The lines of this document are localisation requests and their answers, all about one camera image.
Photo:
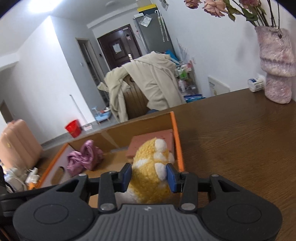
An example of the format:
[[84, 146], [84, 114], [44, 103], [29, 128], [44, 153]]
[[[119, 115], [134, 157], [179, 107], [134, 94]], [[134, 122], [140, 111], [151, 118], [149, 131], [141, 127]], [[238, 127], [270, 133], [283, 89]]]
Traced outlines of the red plastic bucket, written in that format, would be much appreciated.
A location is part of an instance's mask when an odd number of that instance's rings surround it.
[[79, 120], [71, 121], [69, 124], [67, 124], [67, 126], [65, 126], [65, 130], [67, 130], [67, 132], [69, 132], [73, 138], [78, 137], [82, 132]]

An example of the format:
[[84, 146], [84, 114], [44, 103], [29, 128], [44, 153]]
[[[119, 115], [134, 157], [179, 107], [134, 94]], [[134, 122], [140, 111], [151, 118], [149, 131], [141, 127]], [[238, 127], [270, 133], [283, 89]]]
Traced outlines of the red cardboard box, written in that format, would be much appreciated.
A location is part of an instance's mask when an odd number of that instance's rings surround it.
[[102, 164], [95, 171], [86, 171], [90, 178], [94, 178], [107, 171], [119, 171], [124, 163], [129, 161], [125, 153], [134, 136], [168, 129], [173, 130], [175, 139], [175, 167], [183, 172], [185, 165], [175, 113], [172, 111], [167, 113], [158, 112], [105, 128], [46, 150], [44, 153], [45, 158], [38, 162], [40, 180], [36, 188], [51, 186], [50, 172], [57, 168], [62, 160], [66, 160], [66, 156], [70, 151], [79, 150], [87, 140], [93, 140], [95, 146], [99, 147], [104, 154]]

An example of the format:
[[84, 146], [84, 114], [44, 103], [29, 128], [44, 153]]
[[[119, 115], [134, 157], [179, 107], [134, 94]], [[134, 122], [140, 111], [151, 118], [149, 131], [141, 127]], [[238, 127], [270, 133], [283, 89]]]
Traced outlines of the grey refrigerator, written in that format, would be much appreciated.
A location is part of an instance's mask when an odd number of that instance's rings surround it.
[[148, 14], [139, 13], [134, 15], [133, 20], [147, 53], [171, 51], [175, 54], [168, 30], [163, 25], [163, 21], [159, 21], [157, 9], [148, 11]]

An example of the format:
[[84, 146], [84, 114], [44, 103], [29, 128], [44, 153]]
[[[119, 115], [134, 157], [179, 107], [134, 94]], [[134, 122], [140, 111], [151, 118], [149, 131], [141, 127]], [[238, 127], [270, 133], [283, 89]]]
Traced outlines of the yellow box on refrigerator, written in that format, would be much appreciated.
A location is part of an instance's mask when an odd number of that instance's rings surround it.
[[147, 6], [143, 6], [143, 7], [138, 8], [137, 11], [140, 13], [142, 11], [147, 11], [147, 10], [155, 9], [155, 8], [157, 8], [157, 5], [156, 4], [150, 4], [150, 5], [147, 5]]

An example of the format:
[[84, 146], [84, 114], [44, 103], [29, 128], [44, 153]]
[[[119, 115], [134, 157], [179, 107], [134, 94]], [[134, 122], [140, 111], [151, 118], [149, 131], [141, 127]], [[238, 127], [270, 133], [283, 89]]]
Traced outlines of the yellow knitted plush toy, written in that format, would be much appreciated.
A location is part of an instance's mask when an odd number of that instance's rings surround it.
[[153, 138], [142, 144], [133, 158], [132, 178], [126, 195], [138, 204], [162, 203], [171, 191], [167, 182], [167, 164], [174, 164], [175, 158], [165, 140]]

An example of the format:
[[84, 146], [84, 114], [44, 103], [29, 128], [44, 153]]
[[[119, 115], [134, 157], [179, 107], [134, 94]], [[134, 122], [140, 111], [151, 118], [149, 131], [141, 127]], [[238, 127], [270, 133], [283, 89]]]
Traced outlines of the beige jacket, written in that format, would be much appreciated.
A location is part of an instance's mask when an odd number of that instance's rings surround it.
[[109, 94], [109, 107], [119, 122], [128, 121], [123, 93], [130, 89], [124, 78], [130, 76], [147, 98], [147, 107], [158, 111], [185, 104], [170, 55], [152, 51], [109, 71], [98, 89]]

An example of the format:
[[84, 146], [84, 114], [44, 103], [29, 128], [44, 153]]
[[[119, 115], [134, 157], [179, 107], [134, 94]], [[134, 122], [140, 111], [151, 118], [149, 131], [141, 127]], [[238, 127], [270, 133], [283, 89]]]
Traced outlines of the round ceiling lamp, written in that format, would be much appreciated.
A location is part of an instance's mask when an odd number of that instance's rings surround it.
[[27, 3], [27, 12], [32, 15], [46, 14], [56, 9], [63, 0], [31, 0]]

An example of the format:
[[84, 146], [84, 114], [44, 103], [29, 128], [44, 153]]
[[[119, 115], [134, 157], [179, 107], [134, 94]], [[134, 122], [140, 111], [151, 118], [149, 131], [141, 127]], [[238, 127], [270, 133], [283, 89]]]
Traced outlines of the pink satin scrunchie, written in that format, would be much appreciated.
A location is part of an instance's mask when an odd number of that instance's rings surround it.
[[67, 155], [67, 171], [72, 177], [84, 170], [93, 171], [103, 159], [103, 151], [95, 146], [93, 140], [87, 140], [79, 151], [72, 151]]

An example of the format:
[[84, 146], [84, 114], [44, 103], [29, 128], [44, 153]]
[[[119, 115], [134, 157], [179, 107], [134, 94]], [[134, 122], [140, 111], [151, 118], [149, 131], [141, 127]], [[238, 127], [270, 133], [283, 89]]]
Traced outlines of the white charger bundle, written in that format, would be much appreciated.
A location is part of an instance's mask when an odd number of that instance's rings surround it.
[[11, 168], [4, 174], [4, 179], [9, 192], [22, 192], [33, 189], [40, 176], [38, 168], [20, 170]]

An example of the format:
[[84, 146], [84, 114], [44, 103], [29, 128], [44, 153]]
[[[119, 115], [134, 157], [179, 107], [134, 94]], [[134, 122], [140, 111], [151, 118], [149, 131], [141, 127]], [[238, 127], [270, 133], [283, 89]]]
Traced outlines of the brown wooden chair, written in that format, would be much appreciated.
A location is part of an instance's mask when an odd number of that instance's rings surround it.
[[147, 98], [130, 75], [127, 75], [123, 80], [129, 85], [129, 88], [123, 92], [128, 119], [146, 115], [149, 111]]

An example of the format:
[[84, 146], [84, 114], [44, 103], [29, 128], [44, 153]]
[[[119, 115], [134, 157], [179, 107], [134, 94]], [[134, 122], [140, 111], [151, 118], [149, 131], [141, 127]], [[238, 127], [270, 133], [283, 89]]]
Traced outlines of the dark brown entrance door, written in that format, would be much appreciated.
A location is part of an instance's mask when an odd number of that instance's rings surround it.
[[142, 56], [130, 25], [113, 30], [97, 40], [111, 70]]

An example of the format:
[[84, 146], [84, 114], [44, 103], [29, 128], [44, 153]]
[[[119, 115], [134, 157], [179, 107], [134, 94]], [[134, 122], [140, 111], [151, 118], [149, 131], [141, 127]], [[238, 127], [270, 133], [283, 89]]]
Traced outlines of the pink hard-shell suitcase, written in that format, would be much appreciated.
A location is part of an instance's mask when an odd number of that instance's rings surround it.
[[43, 152], [24, 120], [9, 123], [1, 133], [1, 162], [8, 169], [31, 169]]

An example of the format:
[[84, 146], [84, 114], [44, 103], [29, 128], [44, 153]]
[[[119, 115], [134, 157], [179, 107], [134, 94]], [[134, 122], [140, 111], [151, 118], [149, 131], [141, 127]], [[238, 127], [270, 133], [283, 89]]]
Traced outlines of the pink textured vase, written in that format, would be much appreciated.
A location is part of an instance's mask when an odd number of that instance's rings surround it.
[[265, 96], [275, 103], [290, 103], [295, 54], [289, 31], [258, 26], [255, 32], [259, 43], [260, 67], [266, 72]]

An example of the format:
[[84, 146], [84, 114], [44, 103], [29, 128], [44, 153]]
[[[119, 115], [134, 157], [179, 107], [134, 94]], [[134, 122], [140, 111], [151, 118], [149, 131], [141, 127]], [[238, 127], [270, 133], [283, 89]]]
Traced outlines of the dried pink flower bouquet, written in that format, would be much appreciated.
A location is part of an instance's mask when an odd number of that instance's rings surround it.
[[228, 16], [232, 21], [236, 20], [236, 16], [243, 16], [247, 22], [254, 27], [265, 26], [280, 28], [280, 10], [277, 11], [277, 18], [274, 17], [271, 1], [267, 1], [270, 20], [267, 19], [262, 1], [230, 1], [230, 0], [188, 0], [184, 4], [189, 9], [197, 9], [202, 7], [205, 13], [222, 18]]

